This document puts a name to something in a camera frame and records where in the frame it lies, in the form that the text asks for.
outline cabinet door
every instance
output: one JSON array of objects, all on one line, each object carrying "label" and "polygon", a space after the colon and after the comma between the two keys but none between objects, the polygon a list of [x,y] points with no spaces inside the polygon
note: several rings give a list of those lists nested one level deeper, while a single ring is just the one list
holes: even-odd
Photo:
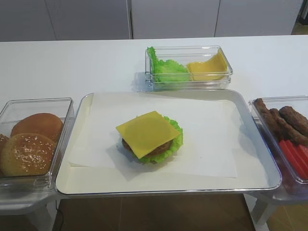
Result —
[{"label": "cabinet door", "polygon": [[134,39],[213,37],[219,0],[132,0]]},{"label": "cabinet door", "polygon": [[58,40],[129,39],[126,0],[46,0]]},{"label": "cabinet door", "polygon": [[303,0],[221,0],[216,37],[290,35]]},{"label": "cabinet door", "polygon": [[55,40],[44,0],[0,0],[0,41]]}]

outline lettuce leaf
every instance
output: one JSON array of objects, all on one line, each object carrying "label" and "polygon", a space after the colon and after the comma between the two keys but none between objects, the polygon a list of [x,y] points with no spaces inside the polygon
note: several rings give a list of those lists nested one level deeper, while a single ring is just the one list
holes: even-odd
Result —
[{"label": "lettuce leaf", "polygon": [[188,69],[184,65],[171,59],[166,61],[159,60],[153,47],[148,47],[147,51],[152,59],[152,70],[153,74],[155,74],[155,82],[189,81]]},{"label": "lettuce leaf", "polygon": [[169,119],[169,117],[164,116],[164,118],[176,129],[180,132],[180,135],[178,135],[172,142],[170,149],[167,151],[164,151],[163,153],[155,156],[144,156],[141,159],[139,159],[143,163],[149,163],[151,161],[155,161],[157,163],[163,162],[166,158],[171,156],[173,153],[175,153],[182,145],[183,145],[183,129],[179,127],[177,121]]}]

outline white countertop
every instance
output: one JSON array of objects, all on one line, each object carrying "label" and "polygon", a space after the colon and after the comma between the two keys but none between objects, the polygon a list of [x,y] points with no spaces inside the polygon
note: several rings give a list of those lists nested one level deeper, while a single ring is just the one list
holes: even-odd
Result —
[{"label": "white countertop", "polygon": [[220,45],[233,70],[229,89],[246,101],[307,94],[308,36],[0,43],[0,107],[8,100],[135,91],[148,46]]}]

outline plastic container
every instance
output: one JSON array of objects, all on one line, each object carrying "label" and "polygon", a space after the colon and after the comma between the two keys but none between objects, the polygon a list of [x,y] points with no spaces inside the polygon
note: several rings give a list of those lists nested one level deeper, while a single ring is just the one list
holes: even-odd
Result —
[{"label": "plastic container", "polygon": [[[268,109],[277,108],[278,110],[284,106],[291,106],[297,112],[308,118],[308,97],[276,97],[276,98],[262,98],[264,104]],[[251,114],[256,122],[256,125],[263,136],[264,141],[268,145],[271,153],[276,160],[276,163],[282,174],[282,183],[286,191],[290,194],[308,193],[308,180],[299,177],[297,172],[293,169],[287,158],[285,157],[278,142],[273,137],[269,128],[266,126],[263,118],[260,117],[253,101],[249,102],[251,106]]]},{"label": "plastic container", "polygon": [[54,178],[60,166],[74,122],[71,98],[13,100],[6,103],[0,113],[0,133],[10,137],[13,126],[20,120],[37,113],[52,113],[64,126],[49,171],[45,175],[0,177],[0,193],[41,191],[54,188]]},{"label": "plastic container", "polygon": [[211,60],[211,65],[216,69],[217,66],[223,66],[226,71],[155,74],[153,61],[146,50],[145,76],[150,90],[218,90],[226,89],[231,82],[230,76],[233,70],[220,46],[154,47],[154,49],[159,60],[174,60],[188,70],[190,70],[188,64]]}]

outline food tray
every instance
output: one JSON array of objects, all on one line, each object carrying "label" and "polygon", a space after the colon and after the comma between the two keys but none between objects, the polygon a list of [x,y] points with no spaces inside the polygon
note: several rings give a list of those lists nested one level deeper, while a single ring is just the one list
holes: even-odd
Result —
[{"label": "food tray", "polygon": [[[231,82],[233,70],[220,46],[154,47],[154,49],[158,59],[164,61],[171,59],[184,66],[187,66],[187,64],[192,62],[208,61],[214,55],[219,54],[220,59],[218,62],[224,63],[227,70],[222,72],[201,72],[194,73],[193,75],[190,74],[190,81],[170,81],[168,80],[169,78],[182,79],[187,74],[155,74],[153,72],[153,61],[149,56],[149,53],[146,51],[145,76],[147,86],[150,90],[217,90],[226,89]],[[192,81],[192,76],[194,76],[193,79],[204,79],[204,81]]]},{"label": "food tray", "polygon": [[[298,97],[272,97],[272,98],[262,98],[264,104],[268,109],[277,108],[278,110],[284,106],[291,106],[296,111],[308,116],[308,97],[298,96]],[[261,118],[256,107],[253,105],[253,101],[249,102],[251,106],[251,114],[264,138],[268,144],[277,165],[282,173],[282,183],[285,186],[288,193],[291,194],[302,194],[308,193],[308,180],[301,179],[298,174],[294,171],[293,167],[285,157],[283,151],[281,150],[278,142],[274,139],[269,128],[266,126],[263,118]]]},{"label": "food tray", "polygon": [[52,113],[64,123],[50,170],[45,175],[1,177],[0,193],[43,191],[54,188],[54,178],[65,152],[74,121],[71,98],[12,100],[6,103],[0,113],[0,133],[10,137],[13,126],[20,120],[37,113]]},{"label": "food tray", "polygon": [[[234,156],[237,177],[214,177],[201,176],[182,173],[162,173],[159,171],[138,172],[129,176],[126,174],[126,166],[118,163],[116,167],[88,167],[83,164],[72,163],[71,159],[77,153],[77,146],[84,146],[86,152],[81,154],[90,156],[93,147],[89,147],[86,143],[77,142],[78,137],[83,134],[84,129],[89,123],[88,118],[92,112],[92,103],[94,94],[90,94],[83,98],[79,106],[75,125],[70,137],[68,147],[66,149],[63,161],[61,163],[58,175],[56,177],[56,188],[58,192],[65,195],[129,195],[129,194],[156,194],[156,193],[217,193],[217,192],[246,192],[254,190],[269,190],[278,187],[281,183],[281,175],[277,166],[263,142],[251,114],[240,94],[231,90],[210,90],[210,91],[164,91],[150,93],[101,93],[102,98],[108,99],[107,105],[101,104],[101,110],[106,113],[100,121],[92,121],[94,124],[101,124],[104,119],[107,123],[113,123],[114,120],[123,119],[131,110],[149,110],[151,105],[155,105],[154,110],[162,105],[158,99],[166,100],[173,103],[172,110],[173,119],[180,119],[179,110],[182,111],[181,119],[185,119],[190,113],[200,113],[202,110],[211,110],[211,108],[194,108],[192,104],[183,105],[186,100],[198,101],[197,103],[218,103],[223,102],[227,114],[227,128],[221,127],[219,121],[215,118],[207,118],[204,115],[200,126],[208,131],[216,130],[213,137],[221,137],[215,141],[208,140],[205,143],[215,142],[222,151],[230,151]],[[101,128],[101,144],[108,136],[115,135],[116,140],[119,139],[116,129],[110,133],[106,128]],[[184,144],[189,143],[188,136],[184,135]],[[101,155],[117,154],[112,150],[116,150],[116,143],[109,144],[108,149],[100,149]]]}]

